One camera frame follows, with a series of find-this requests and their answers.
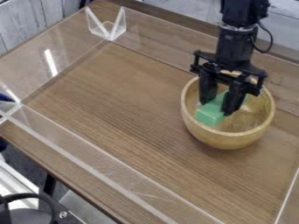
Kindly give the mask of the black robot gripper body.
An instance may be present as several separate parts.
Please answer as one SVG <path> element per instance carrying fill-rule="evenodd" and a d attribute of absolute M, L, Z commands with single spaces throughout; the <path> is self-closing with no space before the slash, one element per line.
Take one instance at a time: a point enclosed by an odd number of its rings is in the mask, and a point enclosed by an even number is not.
<path fill-rule="evenodd" d="M 191 72 L 211 74 L 219 84 L 230 87 L 241 82 L 250 95 L 259 95 L 267 73 L 251 64 L 254 49 L 257 48 L 258 27 L 219 27 L 217 52 L 194 52 Z"/>

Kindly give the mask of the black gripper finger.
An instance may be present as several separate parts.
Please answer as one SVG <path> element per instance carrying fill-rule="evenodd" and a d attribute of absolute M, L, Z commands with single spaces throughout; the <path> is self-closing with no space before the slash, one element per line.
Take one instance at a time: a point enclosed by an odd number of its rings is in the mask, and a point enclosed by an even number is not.
<path fill-rule="evenodd" d="M 230 116 L 237 110 L 239 110 L 242 103 L 246 99 L 246 89 L 241 82 L 234 82 L 230 85 L 229 92 L 225 94 L 222 111 L 225 116 Z"/>
<path fill-rule="evenodd" d="M 201 75 L 201 104 L 205 105 L 215 99 L 218 95 L 218 82 L 209 73 Z"/>

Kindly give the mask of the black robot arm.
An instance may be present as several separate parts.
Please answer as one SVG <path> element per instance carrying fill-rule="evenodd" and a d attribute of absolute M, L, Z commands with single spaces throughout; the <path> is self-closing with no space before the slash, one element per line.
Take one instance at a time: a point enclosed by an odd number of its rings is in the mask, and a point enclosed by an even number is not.
<path fill-rule="evenodd" d="M 191 72 L 199 75 L 201 104 L 217 98 L 219 84 L 229 86 L 221 104 L 225 116 L 241 108 L 247 95 L 259 96 L 267 72 L 251 64 L 261 20 L 267 17 L 269 0 L 221 0 L 222 23 L 217 52 L 194 52 Z"/>

